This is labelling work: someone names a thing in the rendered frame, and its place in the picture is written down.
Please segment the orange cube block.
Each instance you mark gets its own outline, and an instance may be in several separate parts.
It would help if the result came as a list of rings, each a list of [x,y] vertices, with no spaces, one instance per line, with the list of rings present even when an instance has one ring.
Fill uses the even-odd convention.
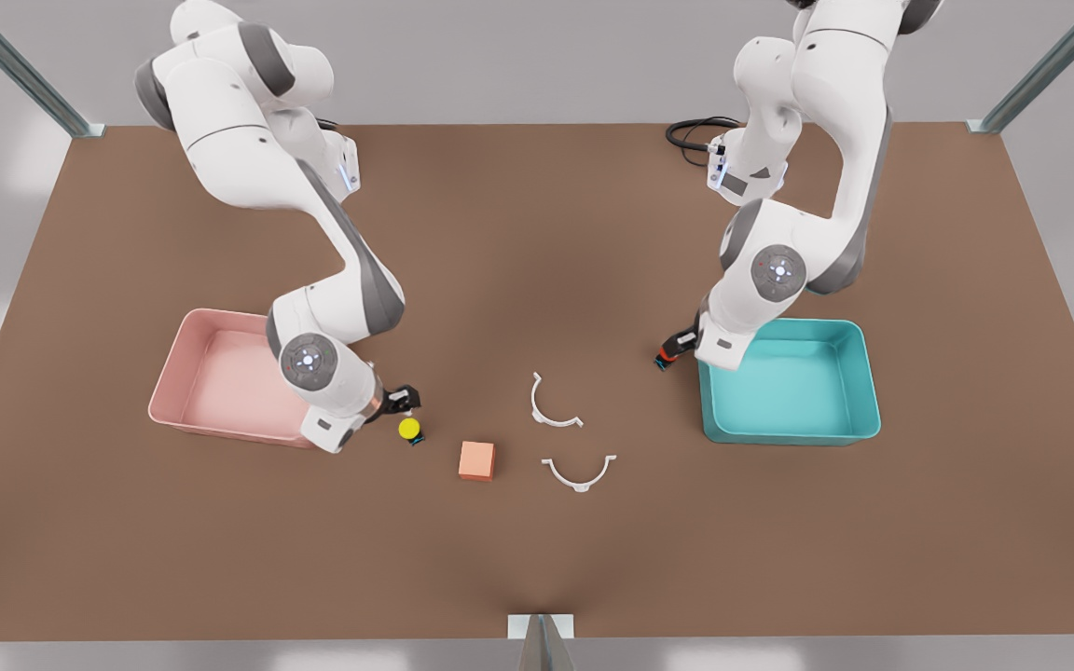
[[[495,444],[461,442],[459,477],[463,480],[490,483],[494,475],[495,455]]]

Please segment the blue storage box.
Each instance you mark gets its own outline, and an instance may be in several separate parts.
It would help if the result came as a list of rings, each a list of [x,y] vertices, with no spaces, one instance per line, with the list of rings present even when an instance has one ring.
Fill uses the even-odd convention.
[[[698,369],[712,442],[844,446],[881,431],[868,347],[854,322],[777,319],[750,342],[737,370]]]

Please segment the silver frame post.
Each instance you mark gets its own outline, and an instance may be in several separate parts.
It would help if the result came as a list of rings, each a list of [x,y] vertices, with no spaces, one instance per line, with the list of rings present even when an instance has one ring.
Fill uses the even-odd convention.
[[[979,119],[966,120],[971,133],[1002,133],[1037,97],[1074,62],[1074,24],[1057,39],[1053,47],[1040,57],[1039,62],[1022,79],[1003,94],[1000,102]]]
[[[571,614],[510,614],[507,637],[521,638],[518,671],[576,671],[567,638],[574,638]]]
[[[90,123],[85,119],[1,33],[0,71],[72,138],[97,138],[105,133],[103,123]]]

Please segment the pink storage box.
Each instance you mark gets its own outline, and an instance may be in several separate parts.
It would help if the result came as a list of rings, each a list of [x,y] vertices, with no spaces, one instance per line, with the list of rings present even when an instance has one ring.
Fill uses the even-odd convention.
[[[264,315],[197,308],[176,331],[146,412],[178,431],[311,449],[299,433],[308,408],[285,385]]]

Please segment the white curved bracket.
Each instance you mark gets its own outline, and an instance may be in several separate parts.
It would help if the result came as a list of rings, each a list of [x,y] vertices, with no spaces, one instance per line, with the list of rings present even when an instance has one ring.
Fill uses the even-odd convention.
[[[541,373],[532,371],[529,378],[529,412],[537,424],[555,429],[582,429],[583,418],[574,415],[563,404],[546,391],[545,377]]]
[[[568,460],[541,460],[541,467],[553,477],[555,483],[569,488],[574,493],[585,494],[597,487],[606,476],[613,471],[618,456],[608,454],[591,462],[574,462]]]

